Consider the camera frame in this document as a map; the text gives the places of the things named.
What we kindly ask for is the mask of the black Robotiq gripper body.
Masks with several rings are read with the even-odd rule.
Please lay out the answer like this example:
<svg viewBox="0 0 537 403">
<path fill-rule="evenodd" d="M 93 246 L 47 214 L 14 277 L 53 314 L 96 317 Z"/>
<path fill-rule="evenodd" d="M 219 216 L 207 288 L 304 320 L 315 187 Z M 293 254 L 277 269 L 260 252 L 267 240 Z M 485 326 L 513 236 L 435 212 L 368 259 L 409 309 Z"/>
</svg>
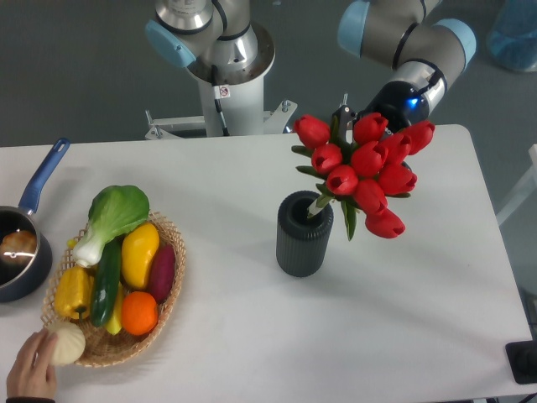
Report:
<svg viewBox="0 0 537 403">
<path fill-rule="evenodd" d="M 425 97 L 429 89 L 429 84 L 418 88 L 407 81 L 388 82 L 368 106 L 358 113 L 355 123 L 371 113 L 380 113 L 388 120 L 383 135 L 388 137 L 412 124 L 424 121 L 430 115 L 429 101 Z"/>
</svg>

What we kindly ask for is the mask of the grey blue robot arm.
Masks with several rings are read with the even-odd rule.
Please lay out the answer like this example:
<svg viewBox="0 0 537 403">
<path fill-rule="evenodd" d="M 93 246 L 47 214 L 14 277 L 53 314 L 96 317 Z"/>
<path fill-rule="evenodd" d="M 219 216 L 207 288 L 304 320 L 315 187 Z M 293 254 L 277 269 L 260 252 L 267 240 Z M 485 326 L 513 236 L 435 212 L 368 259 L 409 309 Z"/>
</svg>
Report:
<svg viewBox="0 0 537 403">
<path fill-rule="evenodd" d="M 337 42 L 346 52 L 393 70 L 368 104 L 398 130 L 427 119 L 476 51 L 462 21 L 427 27 L 434 1 L 355 1 L 341 17 Z M 176 139 L 189 130 L 209 137 L 285 133 L 296 110 L 285 100 L 263 107 L 263 79 L 274 42 L 251 19 L 247 1 L 158 1 L 145 27 L 153 49 L 169 64 L 187 69 L 198 84 L 198 117 L 148 120 L 148 139 Z"/>
</svg>

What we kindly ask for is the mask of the person's bare hand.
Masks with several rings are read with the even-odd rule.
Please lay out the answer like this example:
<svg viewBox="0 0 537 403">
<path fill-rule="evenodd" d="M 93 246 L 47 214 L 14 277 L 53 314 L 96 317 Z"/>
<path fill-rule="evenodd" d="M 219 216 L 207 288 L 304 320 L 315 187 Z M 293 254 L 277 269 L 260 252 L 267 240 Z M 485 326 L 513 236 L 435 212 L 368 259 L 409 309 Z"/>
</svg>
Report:
<svg viewBox="0 0 537 403">
<path fill-rule="evenodd" d="M 42 328 L 23 343 L 8 373 L 7 398 L 35 396 L 55 400 L 57 380 L 50 361 L 56 340 L 55 335 Z"/>
</svg>

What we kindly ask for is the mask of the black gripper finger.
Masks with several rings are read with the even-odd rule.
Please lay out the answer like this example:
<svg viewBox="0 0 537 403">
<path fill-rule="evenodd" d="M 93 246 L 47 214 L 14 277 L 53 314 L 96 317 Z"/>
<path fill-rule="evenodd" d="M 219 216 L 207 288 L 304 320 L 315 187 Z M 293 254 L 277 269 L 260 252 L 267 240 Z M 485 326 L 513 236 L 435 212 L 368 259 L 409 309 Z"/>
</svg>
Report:
<svg viewBox="0 0 537 403">
<path fill-rule="evenodd" d="M 331 115 L 331 142 L 346 143 L 347 126 L 355 120 L 356 113 L 348 105 L 341 105 Z"/>
</svg>

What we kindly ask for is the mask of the dark sleeve forearm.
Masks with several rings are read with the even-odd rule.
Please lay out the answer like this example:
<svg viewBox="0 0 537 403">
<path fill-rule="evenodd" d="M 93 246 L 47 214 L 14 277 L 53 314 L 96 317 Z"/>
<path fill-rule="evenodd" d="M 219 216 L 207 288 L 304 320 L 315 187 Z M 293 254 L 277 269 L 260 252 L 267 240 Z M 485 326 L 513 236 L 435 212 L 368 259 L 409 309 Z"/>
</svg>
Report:
<svg viewBox="0 0 537 403">
<path fill-rule="evenodd" d="M 8 397 L 6 403 L 55 403 L 55 400 L 35 396 L 15 396 Z"/>
</svg>

